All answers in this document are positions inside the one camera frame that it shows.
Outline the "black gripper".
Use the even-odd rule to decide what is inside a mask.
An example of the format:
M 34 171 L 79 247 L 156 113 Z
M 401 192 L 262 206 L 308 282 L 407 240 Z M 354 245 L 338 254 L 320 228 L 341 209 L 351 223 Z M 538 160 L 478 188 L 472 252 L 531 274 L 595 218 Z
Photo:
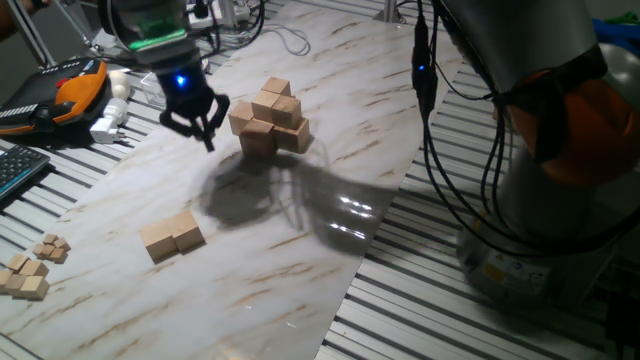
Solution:
M 201 139 L 207 151 L 213 152 L 213 138 L 228 112 L 230 99 L 225 94 L 213 93 L 208 86 L 200 54 L 189 52 L 163 59 L 155 64 L 155 74 L 166 99 L 160 123 L 186 138 Z M 212 105 L 216 109 L 208 118 Z M 173 114 L 182 118 L 201 117 L 202 136 L 194 119 L 190 119 L 187 125 L 174 120 Z

